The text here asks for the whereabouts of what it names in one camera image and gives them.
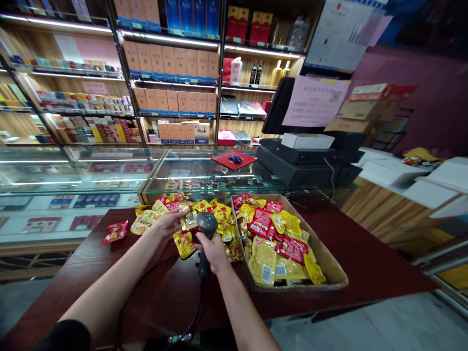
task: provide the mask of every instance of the poster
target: poster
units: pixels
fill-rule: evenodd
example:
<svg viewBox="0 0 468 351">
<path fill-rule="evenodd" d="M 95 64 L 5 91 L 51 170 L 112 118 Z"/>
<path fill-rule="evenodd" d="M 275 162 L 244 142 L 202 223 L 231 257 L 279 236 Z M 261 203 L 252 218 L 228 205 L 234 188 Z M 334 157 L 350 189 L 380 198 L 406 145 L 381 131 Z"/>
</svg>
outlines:
<svg viewBox="0 0 468 351">
<path fill-rule="evenodd" d="M 298 76 L 282 125 L 326 127 L 340 110 L 351 81 Z"/>
</svg>

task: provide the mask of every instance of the black sleeve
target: black sleeve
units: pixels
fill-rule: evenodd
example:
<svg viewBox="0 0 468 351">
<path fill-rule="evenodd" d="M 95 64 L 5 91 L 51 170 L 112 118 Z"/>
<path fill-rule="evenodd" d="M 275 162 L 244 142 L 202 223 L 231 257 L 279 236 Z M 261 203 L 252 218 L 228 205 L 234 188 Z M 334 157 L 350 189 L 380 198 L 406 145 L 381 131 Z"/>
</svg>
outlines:
<svg viewBox="0 0 468 351">
<path fill-rule="evenodd" d="M 91 334 L 86 327 L 75 320 L 64 320 L 55 324 L 34 351 L 89 351 L 90 347 Z"/>
</svg>

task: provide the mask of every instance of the white bottle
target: white bottle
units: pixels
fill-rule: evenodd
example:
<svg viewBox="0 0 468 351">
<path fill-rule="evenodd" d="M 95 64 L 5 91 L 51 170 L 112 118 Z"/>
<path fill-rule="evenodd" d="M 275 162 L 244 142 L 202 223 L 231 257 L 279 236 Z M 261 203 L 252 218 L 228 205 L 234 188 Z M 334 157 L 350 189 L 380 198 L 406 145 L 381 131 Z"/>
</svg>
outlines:
<svg viewBox="0 0 468 351">
<path fill-rule="evenodd" d="M 240 73 L 242 72 L 242 61 L 240 57 L 235 58 L 231 63 L 231 81 L 230 85 L 240 85 Z"/>
</svg>

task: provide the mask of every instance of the barcode scanner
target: barcode scanner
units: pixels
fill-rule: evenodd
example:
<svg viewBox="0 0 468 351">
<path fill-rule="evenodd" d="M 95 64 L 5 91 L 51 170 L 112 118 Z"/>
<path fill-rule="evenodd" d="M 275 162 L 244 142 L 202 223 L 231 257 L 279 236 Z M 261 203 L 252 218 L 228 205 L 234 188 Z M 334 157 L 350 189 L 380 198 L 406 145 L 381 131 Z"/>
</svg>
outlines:
<svg viewBox="0 0 468 351">
<path fill-rule="evenodd" d="M 199 214 L 197 214 L 196 223 L 198 225 L 198 229 L 203 234 L 205 234 L 208 240 L 211 240 L 216 229 L 218 229 L 218 221 L 216 220 L 215 216 L 209 212 L 200 212 Z M 198 275 L 201 279 L 204 279 L 208 275 L 209 271 L 210 262 L 207 260 L 205 256 L 205 250 L 202 246 L 200 254 L 200 264 L 198 265 Z"/>
</svg>

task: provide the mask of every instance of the tiled floor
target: tiled floor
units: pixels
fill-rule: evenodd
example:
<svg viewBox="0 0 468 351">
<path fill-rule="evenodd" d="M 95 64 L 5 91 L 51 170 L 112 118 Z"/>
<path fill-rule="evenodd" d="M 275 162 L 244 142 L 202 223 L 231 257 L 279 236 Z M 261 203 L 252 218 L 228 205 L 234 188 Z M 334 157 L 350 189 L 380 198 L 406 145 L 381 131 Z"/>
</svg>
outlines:
<svg viewBox="0 0 468 351">
<path fill-rule="evenodd" d="M 49 282 L 0 285 L 0 339 Z M 468 345 L 468 322 L 430 293 L 388 300 L 315 324 L 274 322 L 271 330 L 284 351 L 458 351 Z"/>
</svg>

